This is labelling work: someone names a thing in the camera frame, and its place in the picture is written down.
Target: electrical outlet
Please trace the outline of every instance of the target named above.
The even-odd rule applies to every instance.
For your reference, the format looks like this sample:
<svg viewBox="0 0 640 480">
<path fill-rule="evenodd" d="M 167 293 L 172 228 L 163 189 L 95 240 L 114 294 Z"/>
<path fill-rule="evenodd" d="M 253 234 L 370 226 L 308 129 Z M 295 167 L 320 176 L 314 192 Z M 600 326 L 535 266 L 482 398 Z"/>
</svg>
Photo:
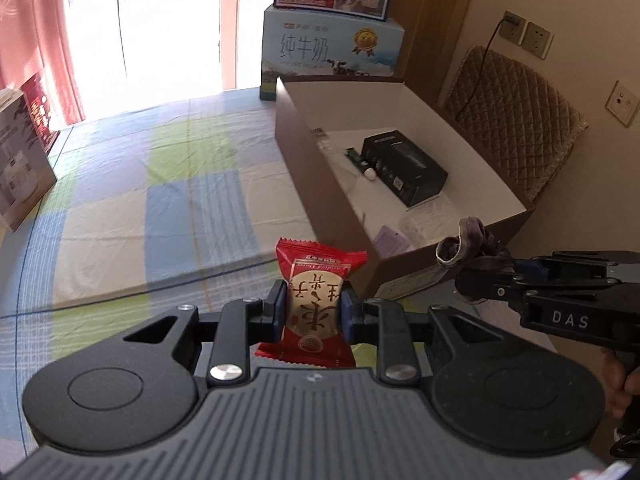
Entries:
<svg viewBox="0 0 640 480">
<path fill-rule="evenodd" d="M 522 47 L 540 59 L 546 59 L 553 40 L 554 35 L 551 32 L 533 22 L 529 22 L 524 39 L 522 40 Z"/>
<path fill-rule="evenodd" d="M 639 104 L 640 100 L 635 94 L 620 81 L 617 81 L 607 101 L 607 110 L 619 118 L 622 124 L 628 128 L 638 113 Z"/>
<path fill-rule="evenodd" d="M 509 22 L 502 22 L 500 26 L 500 35 L 506 40 L 511 41 L 511 43 L 515 43 L 516 45 L 522 44 L 522 38 L 524 38 L 524 32 L 527 30 L 527 20 L 521 18 L 517 14 L 513 14 L 508 10 L 505 11 L 504 17 L 515 18 L 520 21 L 519 25 L 514 25 Z"/>
</svg>

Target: purple card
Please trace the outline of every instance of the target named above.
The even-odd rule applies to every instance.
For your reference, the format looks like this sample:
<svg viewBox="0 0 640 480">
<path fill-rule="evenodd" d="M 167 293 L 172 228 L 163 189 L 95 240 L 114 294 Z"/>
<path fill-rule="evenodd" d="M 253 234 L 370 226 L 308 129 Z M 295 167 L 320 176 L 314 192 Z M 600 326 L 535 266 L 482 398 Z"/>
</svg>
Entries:
<svg viewBox="0 0 640 480">
<path fill-rule="evenodd" d="M 397 254 L 402 254 L 411 247 L 411 244 L 406 238 L 386 225 L 380 228 L 375 240 L 373 240 L 373 245 L 383 258 L 390 258 Z"/>
</svg>

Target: power cord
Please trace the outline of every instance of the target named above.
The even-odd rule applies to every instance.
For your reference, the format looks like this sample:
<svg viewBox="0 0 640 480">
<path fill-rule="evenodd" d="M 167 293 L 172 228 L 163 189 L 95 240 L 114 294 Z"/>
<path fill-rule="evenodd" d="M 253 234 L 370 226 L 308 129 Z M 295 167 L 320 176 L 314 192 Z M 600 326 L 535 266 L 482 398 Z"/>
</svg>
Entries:
<svg viewBox="0 0 640 480">
<path fill-rule="evenodd" d="M 496 25 L 494 33 L 491 35 L 491 39 L 489 40 L 489 43 L 486 44 L 484 54 L 482 54 L 482 63 L 480 64 L 480 73 L 478 74 L 478 81 L 476 81 L 476 86 L 474 87 L 474 91 L 471 92 L 471 97 L 469 97 L 465 105 L 462 108 L 460 108 L 460 111 L 456 114 L 456 118 L 455 118 L 456 122 L 458 122 L 458 119 L 460 118 L 460 115 L 462 114 L 462 112 L 465 111 L 466 107 L 468 107 L 469 104 L 471 103 L 471 100 L 476 96 L 476 92 L 478 91 L 478 87 L 480 86 L 480 81 L 482 79 L 482 72 L 484 72 L 484 60 L 486 59 L 486 53 L 489 52 L 489 47 L 491 47 L 491 44 L 494 41 L 495 35 L 498 34 L 498 30 L 500 30 L 500 27 L 502 26 L 502 22 L 511 23 L 511 25 L 515 25 L 516 27 L 520 25 L 520 20 L 514 16 L 505 16 L 503 19 L 501 19 L 498 22 L 498 25 Z"/>
</svg>

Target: red book cover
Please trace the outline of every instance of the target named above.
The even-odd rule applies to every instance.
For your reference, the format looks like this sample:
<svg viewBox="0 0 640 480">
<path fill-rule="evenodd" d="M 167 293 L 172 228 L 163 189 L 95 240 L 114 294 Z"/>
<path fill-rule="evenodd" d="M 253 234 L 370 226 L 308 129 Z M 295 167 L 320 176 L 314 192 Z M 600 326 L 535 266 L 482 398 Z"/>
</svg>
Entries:
<svg viewBox="0 0 640 480">
<path fill-rule="evenodd" d="M 50 101 L 47 97 L 46 86 L 42 79 L 42 71 L 38 70 L 20 89 L 24 92 L 25 98 L 27 99 L 31 119 L 44 146 L 44 150 L 46 153 L 49 153 L 60 132 L 57 130 L 52 132 L 49 128 L 52 112 Z"/>
</svg>

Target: gold medal logo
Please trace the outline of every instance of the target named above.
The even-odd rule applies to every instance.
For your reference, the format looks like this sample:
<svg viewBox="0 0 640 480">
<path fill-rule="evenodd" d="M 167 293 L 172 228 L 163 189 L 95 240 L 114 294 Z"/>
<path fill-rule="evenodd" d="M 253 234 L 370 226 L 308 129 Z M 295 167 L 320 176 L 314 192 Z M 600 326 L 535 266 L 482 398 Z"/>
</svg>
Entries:
<svg viewBox="0 0 640 480">
<path fill-rule="evenodd" d="M 355 42 L 356 46 L 352 50 L 352 52 L 355 52 L 356 55 L 361 52 L 366 52 L 367 57 L 369 57 L 375 54 L 373 52 L 373 49 L 378 44 L 378 35 L 372 28 L 361 28 L 358 32 L 355 33 L 353 41 Z"/>
</svg>

